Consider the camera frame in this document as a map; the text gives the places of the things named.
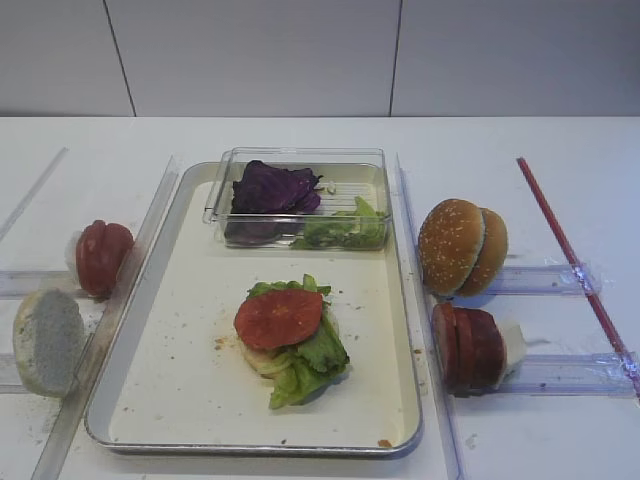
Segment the sliced meat patties stack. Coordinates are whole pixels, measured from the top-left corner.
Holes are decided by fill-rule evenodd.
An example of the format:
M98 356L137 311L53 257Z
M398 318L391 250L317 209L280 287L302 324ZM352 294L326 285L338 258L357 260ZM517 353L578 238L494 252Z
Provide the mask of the sliced meat patties stack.
M507 349L490 313L444 302L433 308L432 323L449 393L466 395L498 386L506 372Z

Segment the green lettuce in container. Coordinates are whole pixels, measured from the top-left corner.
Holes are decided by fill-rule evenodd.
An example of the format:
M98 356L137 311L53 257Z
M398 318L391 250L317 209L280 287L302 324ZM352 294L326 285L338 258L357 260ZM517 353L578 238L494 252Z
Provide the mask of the green lettuce in container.
M356 208L337 211L330 219L313 218L307 221L302 236L294 240L293 249L345 250L378 249L386 238L386 215L376 211L364 198L354 198Z

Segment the tomato slice on sandwich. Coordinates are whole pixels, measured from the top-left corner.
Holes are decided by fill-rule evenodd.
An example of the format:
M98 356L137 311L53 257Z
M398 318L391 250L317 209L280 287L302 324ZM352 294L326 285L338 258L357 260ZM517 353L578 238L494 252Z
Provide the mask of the tomato slice on sandwich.
M319 327L323 298L303 289L274 290L245 300L234 327L245 345L272 350L300 343Z

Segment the green lettuce on sandwich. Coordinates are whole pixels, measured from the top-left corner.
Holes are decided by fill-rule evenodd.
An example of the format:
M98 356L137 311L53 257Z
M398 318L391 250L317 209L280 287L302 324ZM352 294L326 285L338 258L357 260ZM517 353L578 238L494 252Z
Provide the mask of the green lettuce on sandwich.
M306 274L300 282L258 282L239 307L234 328L242 355L273 382L270 409L304 403L349 365L330 317L330 293Z

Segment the sliced tomato stack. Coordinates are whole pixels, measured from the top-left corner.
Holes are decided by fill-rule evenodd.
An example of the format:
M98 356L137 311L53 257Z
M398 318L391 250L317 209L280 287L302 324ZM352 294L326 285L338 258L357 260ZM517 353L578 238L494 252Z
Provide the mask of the sliced tomato stack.
M109 296L133 244L132 233L121 224L95 220L87 226L75 248L80 286L93 297Z

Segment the white pusher block patties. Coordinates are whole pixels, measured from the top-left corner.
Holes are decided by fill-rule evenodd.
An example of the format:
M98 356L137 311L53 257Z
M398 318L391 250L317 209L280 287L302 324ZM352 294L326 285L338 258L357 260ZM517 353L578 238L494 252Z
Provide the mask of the white pusher block patties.
M527 345L519 324L503 324L501 334L506 351L506 364L503 375L507 376L521 365L527 353Z

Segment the bread slice on holder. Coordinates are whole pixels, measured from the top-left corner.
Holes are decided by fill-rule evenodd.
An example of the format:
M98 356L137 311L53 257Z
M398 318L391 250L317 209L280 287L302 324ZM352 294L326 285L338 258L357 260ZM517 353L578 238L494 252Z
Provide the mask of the bread slice on holder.
M74 380L84 348L84 322L74 298L59 289L27 295L13 322L13 350L24 387L40 396L63 398Z

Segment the purple cabbage leaves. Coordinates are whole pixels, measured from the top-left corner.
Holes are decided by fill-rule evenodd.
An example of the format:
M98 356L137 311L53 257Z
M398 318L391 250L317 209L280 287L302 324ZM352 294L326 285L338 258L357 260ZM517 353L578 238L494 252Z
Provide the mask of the purple cabbage leaves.
M242 179L233 182L232 214L311 214L320 205L315 188L322 176L311 168L288 170L252 160ZM273 242L295 234L300 226L284 222L233 222L225 229L227 241L241 245Z

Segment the clear plastic container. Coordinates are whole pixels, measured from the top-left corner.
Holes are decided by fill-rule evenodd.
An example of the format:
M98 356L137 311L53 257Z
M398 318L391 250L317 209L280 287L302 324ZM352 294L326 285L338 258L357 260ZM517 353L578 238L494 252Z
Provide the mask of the clear plastic container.
M376 251L392 223L380 149L236 147L204 207L232 248Z

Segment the bottom bun on tray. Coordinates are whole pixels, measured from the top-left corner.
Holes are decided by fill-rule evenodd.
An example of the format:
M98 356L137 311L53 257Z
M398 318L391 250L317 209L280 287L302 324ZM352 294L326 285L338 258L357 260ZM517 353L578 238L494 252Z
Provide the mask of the bottom bun on tray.
M341 373L350 362L327 307L323 308L316 332L301 343L267 351L252 349L242 341L239 346L247 363L258 374L272 379L295 360L302 360L307 368L319 374Z

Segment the sesame burger bun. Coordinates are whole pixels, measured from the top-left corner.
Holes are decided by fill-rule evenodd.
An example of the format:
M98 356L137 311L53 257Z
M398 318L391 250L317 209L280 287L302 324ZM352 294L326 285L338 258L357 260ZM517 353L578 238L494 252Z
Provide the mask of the sesame burger bun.
M484 292L503 267L507 251L502 217L463 199L437 204L418 236L423 283L440 297Z

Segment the metal baking tray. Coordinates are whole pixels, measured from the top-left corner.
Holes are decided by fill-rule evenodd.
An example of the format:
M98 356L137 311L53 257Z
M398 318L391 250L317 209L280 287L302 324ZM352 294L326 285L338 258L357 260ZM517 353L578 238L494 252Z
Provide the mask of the metal baking tray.
M202 219L218 167L183 175L102 368L88 434L121 454L383 458L410 450L422 409L393 243L376 252L232 249ZM272 410L233 319L259 281L313 276L350 358L309 401Z

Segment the clear holder track upper right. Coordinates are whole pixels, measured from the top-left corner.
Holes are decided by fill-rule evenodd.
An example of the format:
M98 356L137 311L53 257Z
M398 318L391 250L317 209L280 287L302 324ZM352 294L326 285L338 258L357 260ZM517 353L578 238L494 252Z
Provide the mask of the clear holder track upper right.
M602 282L587 263L582 262L587 278L596 293ZM574 277L571 266L550 258L527 259L524 255L508 254L505 264L488 289L490 295L565 295L582 296L584 293Z

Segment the clear holder track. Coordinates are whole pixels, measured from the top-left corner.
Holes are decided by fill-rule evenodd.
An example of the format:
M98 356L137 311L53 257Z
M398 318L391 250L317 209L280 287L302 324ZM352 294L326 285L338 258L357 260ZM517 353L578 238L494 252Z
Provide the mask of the clear holder track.
M2 299L22 298L34 291L51 288L59 289L75 298L87 297L69 271L1 271Z
M639 360L633 352L527 355L498 385L455 395L489 394L634 398L639 396Z
M602 282L587 263L582 262L587 278L596 293ZM490 295L565 295L582 296L584 293L574 277L571 266L550 258L527 259L524 255L508 254L505 264L488 289Z

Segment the red plastic strip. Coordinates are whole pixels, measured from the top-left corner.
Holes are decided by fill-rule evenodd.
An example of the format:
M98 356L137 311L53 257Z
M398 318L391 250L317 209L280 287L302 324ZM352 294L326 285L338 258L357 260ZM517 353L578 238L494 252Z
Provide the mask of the red plastic strip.
M559 221L550 207L544 193L542 192L535 176L533 175L527 161L523 157L518 157L516 163L521 170L542 214L544 215L562 253L568 264L571 266L574 277L577 279L587 301L589 302L607 340L614 352L621 358L626 376L631 381L636 397L639 397L639 373L636 362L632 359L630 351L624 344L613 321L611 320L599 295L596 293L592 282L587 278L587 274L582 267L571 243L565 235Z

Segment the clear holder track lower right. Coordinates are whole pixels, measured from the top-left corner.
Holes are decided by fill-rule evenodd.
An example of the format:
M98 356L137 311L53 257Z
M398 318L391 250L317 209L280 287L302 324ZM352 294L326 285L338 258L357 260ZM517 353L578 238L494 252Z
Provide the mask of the clear holder track lower right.
M639 396L639 360L633 352L527 355L498 385L455 395L489 394L634 398Z

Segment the clear far left strip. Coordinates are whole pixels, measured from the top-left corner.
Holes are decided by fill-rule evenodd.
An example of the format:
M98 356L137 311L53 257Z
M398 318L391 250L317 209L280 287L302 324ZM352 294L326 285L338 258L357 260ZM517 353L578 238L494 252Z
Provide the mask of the clear far left strip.
M49 180L51 175L57 169L57 167L62 162L62 160L65 158L65 156L67 155L68 152L69 152L69 148L68 147L62 147L56 153L56 155L53 157L53 159L49 162L49 164L46 166L46 168L42 171L42 173L39 175L39 177L36 179L36 181L32 184L32 186L28 189L28 191L25 193L25 195L21 198L21 200L18 202L16 207L11 212L11 214L6 218L6 220L1 225L1 228L0 228L0 240L3 240L7 236L7 234L11 231L11 229L14 226L14 224L23 215L25 210L28 208L28 206L31 204L31 202L36 197L36 195L39 193L39 191L42 189L42 187Z

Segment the clear holder track upper left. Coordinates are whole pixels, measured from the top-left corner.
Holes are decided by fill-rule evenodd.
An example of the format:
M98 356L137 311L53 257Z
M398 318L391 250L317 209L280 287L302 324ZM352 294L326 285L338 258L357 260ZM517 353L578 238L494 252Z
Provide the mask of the clear holder track upper left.
M34 291L51 288L59 289L75 298L87 297L69 271L1 271L2 299L22 298Z

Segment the clear rail left of tray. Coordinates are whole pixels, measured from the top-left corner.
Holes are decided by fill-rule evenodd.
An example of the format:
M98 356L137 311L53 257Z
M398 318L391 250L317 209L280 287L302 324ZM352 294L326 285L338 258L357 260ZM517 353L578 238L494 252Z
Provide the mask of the clear rail left of tray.
M31 475L33 479L57 479L62 471L97 376L172 198L179 171L179 161L171 157L141 223L134 246L122 265L118 284L107 301L95 332L89 336L71 391L61 402L58 416Z

